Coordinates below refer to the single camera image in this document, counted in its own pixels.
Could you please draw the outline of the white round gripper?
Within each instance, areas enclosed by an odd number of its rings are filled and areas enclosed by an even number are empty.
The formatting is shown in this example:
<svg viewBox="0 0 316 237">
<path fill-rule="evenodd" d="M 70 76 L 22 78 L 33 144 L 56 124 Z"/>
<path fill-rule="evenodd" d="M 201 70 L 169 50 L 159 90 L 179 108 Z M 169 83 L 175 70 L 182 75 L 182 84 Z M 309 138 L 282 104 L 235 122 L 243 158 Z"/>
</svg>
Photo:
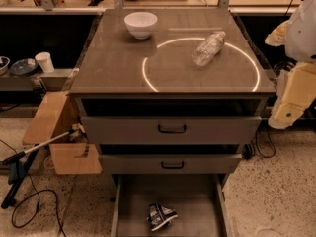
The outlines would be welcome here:
<svg viewBox="0 0 316 237">
<path fill-rule="evenodd" d="M 316 0 L 303 0 L 289 20 L 267 35 L 265 44 L 284 45 L 286 55 L 298 61 L 290 71 L 280 72 L 268 119 L 269 127 L 287 129 L 316 99 Z"/>
</svg>

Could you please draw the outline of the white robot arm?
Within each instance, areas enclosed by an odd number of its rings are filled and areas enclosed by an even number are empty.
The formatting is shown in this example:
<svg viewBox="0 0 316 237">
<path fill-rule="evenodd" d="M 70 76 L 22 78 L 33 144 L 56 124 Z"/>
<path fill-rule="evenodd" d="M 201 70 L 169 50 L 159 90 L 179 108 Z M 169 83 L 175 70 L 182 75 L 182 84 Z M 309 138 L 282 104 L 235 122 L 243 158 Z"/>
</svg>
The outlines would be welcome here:
<svg viewBox="0 0 316 237">
<path fill-rule="evenodd" d="M 277 78 L 277 99 L 268 125 L 286 129 L 303 115 L 316 99 L 316 0 L 303 0 L 291 17 L 265 39 L 270 46 L 284 46 L 285 55 L 296 61 Z"/>
</svg>

